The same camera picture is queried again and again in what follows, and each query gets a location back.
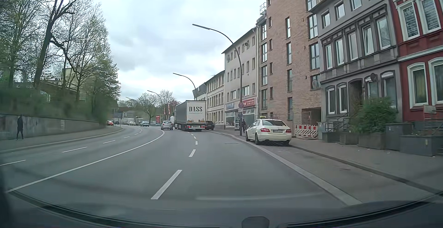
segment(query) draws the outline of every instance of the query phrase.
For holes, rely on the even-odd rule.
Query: green bush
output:
[[[358,110],[355,123],[352,126],[356,133],[385,132],[386,123],[394,123],[397,110],[391,108],[389,98],[369,98]]]

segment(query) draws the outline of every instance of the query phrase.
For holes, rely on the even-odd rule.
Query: planter box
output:
[[[385,149],[385,133],[360,134],[358,146],[374,149]]]
[[[358,144],[358,134],[352,132],[340,133],[340,144],[356,145]]]
[[[386,149],[400,150],[400,137],[413,132],[412,123],[388,123],[385,126]]]
[[[339,132],[322,132],[322,138],[324,142],[339,142],[340,133]]]
[[[442,135],[402,135],[400,137],[400,152],[435,156],[442,144]]]

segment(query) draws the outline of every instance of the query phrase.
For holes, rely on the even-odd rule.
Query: truck trailer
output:
[[[206,128],[206,101],[186,100],[175,107],[174,127],[179,130]]]

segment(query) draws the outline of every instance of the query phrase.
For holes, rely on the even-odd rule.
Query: red sign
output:
[[[248,107],[248,106],[254,106],[254,105],[255,105],[255,100],[253,98],[243,100],[243,108]]]

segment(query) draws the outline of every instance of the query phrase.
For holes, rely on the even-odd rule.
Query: red building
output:
[[[390,0],[399,49],[403,121],[443,110],[443,0]]]

